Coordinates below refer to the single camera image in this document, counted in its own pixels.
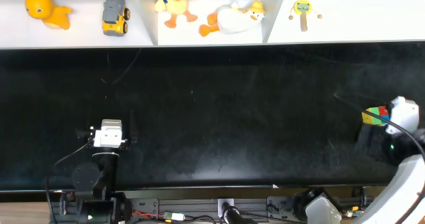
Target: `orange duck toy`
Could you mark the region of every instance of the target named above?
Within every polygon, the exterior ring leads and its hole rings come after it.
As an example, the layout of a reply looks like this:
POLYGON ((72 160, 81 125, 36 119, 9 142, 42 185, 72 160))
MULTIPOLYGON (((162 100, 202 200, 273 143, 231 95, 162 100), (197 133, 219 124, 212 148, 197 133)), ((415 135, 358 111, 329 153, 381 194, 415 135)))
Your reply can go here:
POLYGON ((25 0, 28 15, 40 19, 52 29, 69 29, 68 13, 72 12, 69 7, 58 7, 52 0, 25 0))

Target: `rubik's cube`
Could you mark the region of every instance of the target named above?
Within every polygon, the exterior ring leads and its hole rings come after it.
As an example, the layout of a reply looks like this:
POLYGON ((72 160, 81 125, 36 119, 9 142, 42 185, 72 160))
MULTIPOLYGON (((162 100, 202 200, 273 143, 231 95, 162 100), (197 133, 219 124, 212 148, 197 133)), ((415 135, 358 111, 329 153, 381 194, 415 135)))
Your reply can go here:
MULTIPOLYGON (((388 110, 386 109, 385 106, 379 106, 379 107, 374 107, 374 108, 368 108, 366 109, 367 111, 379 115, 387 120, 390 120, 390 114, 388 113, 388 110)), ((377 118, 373 118, 372 116, 365 114, 365 113, 361 113, 361 116, 363 118, 363 123, 365 124, 370 124, 370 125, 379 125, 379 126, 383 126, 386 124, 386 122, 383 122, 377 118)))

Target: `wooden floor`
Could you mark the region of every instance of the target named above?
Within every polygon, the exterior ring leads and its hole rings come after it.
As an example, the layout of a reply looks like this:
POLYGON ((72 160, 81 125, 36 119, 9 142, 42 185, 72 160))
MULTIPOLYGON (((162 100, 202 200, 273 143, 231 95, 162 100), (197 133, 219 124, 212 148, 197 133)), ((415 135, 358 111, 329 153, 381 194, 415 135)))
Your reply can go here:
POLYGON ((47 224, 48 214, 47 203, 0 203, 0 224, 47 224))

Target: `plush duck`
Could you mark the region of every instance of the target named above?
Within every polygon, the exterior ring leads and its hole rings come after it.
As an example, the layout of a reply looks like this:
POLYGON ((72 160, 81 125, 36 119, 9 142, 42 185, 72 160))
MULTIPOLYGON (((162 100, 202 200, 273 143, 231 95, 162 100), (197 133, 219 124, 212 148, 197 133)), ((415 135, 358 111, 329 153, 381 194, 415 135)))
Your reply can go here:
POLYGON ((57 7, 52 0, 25 0, 28 15, 40 19, 52 29, 69 29, 68 13, 72 12, 69 7, 57 7))
POLYGON ((254 1, 247 9, 239 8, 234 2, 231 6, 218 8, 216 13, 208 16, 208 25, 201 25, 199 33, 205 37, 211 32, 220 31, 224 34, 236 34, 247 31, 261 23, 266 11, 261 1, 254 1))
POLYGON ((196 15, 192 15, 189 10, 188 0, 158 0, 155 4, 155 10, 162 12, 167 10, 171 14, 171 18, 164 22, 169 28, 175 28, 177 26, 176 20, 178 15, 185 15, 187 22, 193 22, 198 19, 196 15))

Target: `white plush duck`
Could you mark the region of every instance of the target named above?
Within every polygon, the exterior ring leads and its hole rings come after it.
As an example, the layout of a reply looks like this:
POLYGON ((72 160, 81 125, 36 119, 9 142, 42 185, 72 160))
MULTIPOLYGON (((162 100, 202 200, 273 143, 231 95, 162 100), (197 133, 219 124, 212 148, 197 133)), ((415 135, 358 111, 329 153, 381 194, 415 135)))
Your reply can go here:
POLYGON ((254 1, 251 7, 240 9, 234 2, 218 8, 216 13, 208 16, 208 25, 201 25, 199 33, 205 37, 211 32, 220 31, 224 34, 236 34, 247 31, 261 23, 266 11, 261 1, 254 1))

